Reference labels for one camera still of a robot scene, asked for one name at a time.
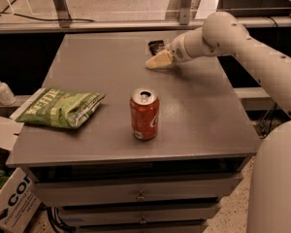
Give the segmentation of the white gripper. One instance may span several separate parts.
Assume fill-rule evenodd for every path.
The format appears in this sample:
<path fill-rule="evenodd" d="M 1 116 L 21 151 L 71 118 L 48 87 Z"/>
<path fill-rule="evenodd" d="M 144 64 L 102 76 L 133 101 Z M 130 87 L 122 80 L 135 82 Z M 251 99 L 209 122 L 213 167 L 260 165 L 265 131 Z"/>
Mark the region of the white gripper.
<path fill-rule="evenodd" d="M 149 69 L 168 66 L 175 62 L 190 61 L 198 56 L 198 32 L 188 31 L 178 35 L 166 46 L 150 58 L 145 66 Z"/>

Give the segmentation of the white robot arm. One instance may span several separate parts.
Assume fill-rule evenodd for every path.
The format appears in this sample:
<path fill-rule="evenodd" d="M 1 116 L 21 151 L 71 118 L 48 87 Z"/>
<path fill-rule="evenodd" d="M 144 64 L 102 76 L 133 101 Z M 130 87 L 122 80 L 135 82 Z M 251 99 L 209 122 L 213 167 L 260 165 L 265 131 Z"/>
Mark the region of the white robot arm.
<path fill-rule="evenodd" d="M 233 56 L 290 117 L 262 141 L 254 158 L 246 233 L 291 233 L 291 57 L 255 40 L 231 14 L 215 12 L 145 65 L 154 69 L 221 54 Z"/>

